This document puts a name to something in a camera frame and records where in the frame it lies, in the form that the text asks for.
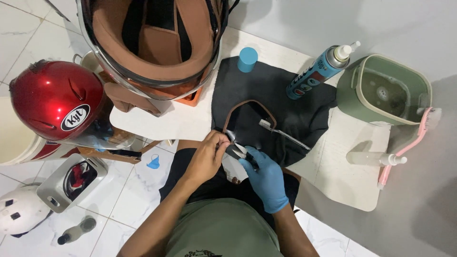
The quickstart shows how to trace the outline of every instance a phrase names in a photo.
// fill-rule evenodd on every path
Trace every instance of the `pink brush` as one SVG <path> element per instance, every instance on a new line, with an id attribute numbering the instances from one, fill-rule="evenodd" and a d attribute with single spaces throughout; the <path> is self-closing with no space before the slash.
<path id="1" fill-rule="evenodd" d="M 438 122 L 440 121 L 441 118 L 441 108 L 433 108 L 429 107 L 425 109 L 424 115 L 422 116 L 422 119 L 419 124 L 419 129 L 417 130 L 417 138 L 413 140 L 410 144 L 405 146 L 402 150 L 398 151 L 395 155 L 396 156 L 401 156 L 403 155 L 406 151 L 409 149 L 413 148 L 416 146 L 425 136 L 425 133 L 429 129 L 434 129 Z M 381 190 L 384 189 L 384 186 L 386 185 L 387 182 L 387 177 L 389 176 L 390 169 L 392 168 L 392 165 L 385 166 L 381 176 L 379 177 L 379 181 L 377 183 L 377 187 Z"/>

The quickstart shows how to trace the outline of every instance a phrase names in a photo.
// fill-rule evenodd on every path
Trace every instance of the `red helmet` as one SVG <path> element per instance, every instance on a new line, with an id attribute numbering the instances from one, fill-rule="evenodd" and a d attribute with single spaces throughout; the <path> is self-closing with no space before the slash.
<path id="1" fill-rule="evenodd" d="M 103 85 L 74 63 L 41 60 L 10 83 L 19 119 L 41 137 L 58 141 L 84 131 L 104 100 Z"/>

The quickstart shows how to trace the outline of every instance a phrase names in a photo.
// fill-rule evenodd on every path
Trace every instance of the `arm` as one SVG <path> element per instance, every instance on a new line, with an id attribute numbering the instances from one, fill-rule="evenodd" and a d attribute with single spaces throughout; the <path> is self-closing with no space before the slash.
<path id="1" fill-rule="evenodd" d="M 280 211 L 273 213 L 276 234 L 281 253 L 285 257 L 319 257 L 316 249 L 300 227 L 292 208 L 287 204 Z"/>
<path id="2" fill-rule="evenodd" d="M 117 257 L 165 256 L 166 245 L 182 207 L 201 184 L 216 174 L 229 144 L 227 136 L 215 130 L 206 136 L 182 178 L 127 240 Z"/>
<path id="3" fill-rule="evenodd" d="M 281 253 L 285 257 L 319 257 L 289 204 L 281 167 L 265 153 L 249 146 L 246 149 L 259 165 L 259 170 L 255 171 L 244 159 L 239 162 L 248 173 L 254 192 L 262 199 L 265 211 L 273 215 Z"/>

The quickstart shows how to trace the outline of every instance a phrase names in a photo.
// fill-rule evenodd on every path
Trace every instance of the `white helmet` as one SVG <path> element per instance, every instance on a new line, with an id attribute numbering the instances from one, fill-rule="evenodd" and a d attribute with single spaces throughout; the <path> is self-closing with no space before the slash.
<path id="1" fill-rule="evenodd" d="M 38 186 L 24 186 L 0 197 L 0 232 L 17 235 L 42 222 L 51 209 L 37 196 Z"/>

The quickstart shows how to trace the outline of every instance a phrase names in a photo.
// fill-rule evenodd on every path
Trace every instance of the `spray can label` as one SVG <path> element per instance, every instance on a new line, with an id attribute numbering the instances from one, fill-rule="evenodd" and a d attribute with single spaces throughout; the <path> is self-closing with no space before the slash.
<path id="1" fill-rule="evenodd" d="M 324 83 L 341 70 L 328 63 L 325 56 L 329 49 L 325 50 L 307 70 L 298 75 L 286 87 L 286 93 L 290 99 L 299 99 L 306 91 L 311 90 L 320 83 Z"/>

